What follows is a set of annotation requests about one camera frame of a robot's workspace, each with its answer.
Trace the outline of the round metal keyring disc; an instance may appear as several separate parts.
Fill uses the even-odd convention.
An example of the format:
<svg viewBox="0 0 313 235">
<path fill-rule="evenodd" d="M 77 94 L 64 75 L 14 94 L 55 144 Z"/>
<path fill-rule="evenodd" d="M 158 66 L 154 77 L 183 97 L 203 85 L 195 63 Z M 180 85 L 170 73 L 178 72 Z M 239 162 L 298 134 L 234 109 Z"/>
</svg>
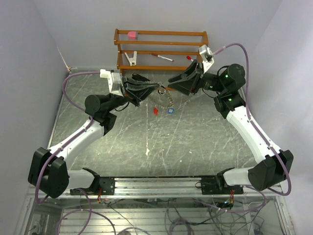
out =
<svg viewBox="0 0 313 235">
<path fill-rule="evenodd" d="M 159 82 L 158 84 L 159 87 L 148 96 L 148 100 L 157 108 L 173 108 L 174 101 L 170 90 L 163 83 Z"/>
</svg>

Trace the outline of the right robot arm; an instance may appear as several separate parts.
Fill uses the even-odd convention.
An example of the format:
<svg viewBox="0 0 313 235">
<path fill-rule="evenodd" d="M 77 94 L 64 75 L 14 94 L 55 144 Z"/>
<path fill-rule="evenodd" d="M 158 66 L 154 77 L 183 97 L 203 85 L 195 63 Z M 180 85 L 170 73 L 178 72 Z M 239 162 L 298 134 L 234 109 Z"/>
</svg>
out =
<svg viewBox="0 0 313 235">
<path fill-rule="evenodd" d="M 233 186 L 252 186 L 258 191 L 288 180 L 293 162 L 290 150 L 276 145 L 255 121 L 247 109 L 239 89 L 246 83 L 245 69 L 239 64 L 223 66 L 217 74 L 204 70 L 204 65 L 193 61 L 180 74 L 168 80 L 168 87 L 184 95 L 196 94 L 199 90 L 213 91 L 216 110 L 241 135 L 256 161 L 254 167 L 230 168 L 219 173 L 216 190 L 228 193 Z"/>
</svg>

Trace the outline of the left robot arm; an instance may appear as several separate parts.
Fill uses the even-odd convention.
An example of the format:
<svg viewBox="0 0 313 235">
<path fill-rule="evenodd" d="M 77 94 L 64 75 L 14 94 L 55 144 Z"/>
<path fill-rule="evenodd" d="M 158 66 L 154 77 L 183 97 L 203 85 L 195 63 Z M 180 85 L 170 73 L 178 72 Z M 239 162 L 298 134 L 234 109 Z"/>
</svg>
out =
<svg viewBox="0 0 313 235">
<path fill-rule="evenodd" d="M 88 168 L 70 171 L 76 156 L 96 140 L 105 136 L 114 126 L 116 115 L 112 110 L 131 103 L 138 107 L 151 93 L 162 86 L 148 79 L 136 80 L 123 77 L 118 72 L 101 69 L 92 71 L 108 81 L 109 94 L 89 95 L 85 107 L 79 107 L 89 117 L 73 134 L 50 149 L 38 148 L 33 155 L 28 182 L 35 186 L 35 199 L 42 191 L 47 197 L 57 198 L 66 190 L 72 195 L 113 194 L 113 188 L 105 189 L 104 178 Z"/>
</svg>

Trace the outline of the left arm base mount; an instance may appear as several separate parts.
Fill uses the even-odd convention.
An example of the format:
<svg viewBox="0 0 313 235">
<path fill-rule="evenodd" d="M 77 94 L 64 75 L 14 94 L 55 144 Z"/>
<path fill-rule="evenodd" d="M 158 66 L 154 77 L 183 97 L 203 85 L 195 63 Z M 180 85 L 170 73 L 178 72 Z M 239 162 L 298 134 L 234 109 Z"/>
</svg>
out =
<svg viewBox="0 0 313 235">
<path fill-rule="evenodd" d="M 70 195 L 114 195 L 115 179 L 112 177 L 96 177 L 88 188 L 70 189 Z"/>
</svg>

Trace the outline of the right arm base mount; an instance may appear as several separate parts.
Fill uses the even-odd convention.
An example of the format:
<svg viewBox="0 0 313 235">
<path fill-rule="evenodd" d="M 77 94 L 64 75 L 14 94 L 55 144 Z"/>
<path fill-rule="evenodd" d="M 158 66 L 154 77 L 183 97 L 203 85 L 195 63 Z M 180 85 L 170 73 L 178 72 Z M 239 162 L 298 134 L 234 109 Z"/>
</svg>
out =
<svg viewBox="0 0 313 235">
<path fill-rule="evenodd" d="M 201 190 L 202 195 L 243 194 L 242 186 L 229 186 L 224 179 L 223 174 L 231 169 L 233 167 L 222 170 L 217 175 L 201 176 L 201 179 L 195 183 L 195 187 Z"/>
</svg>

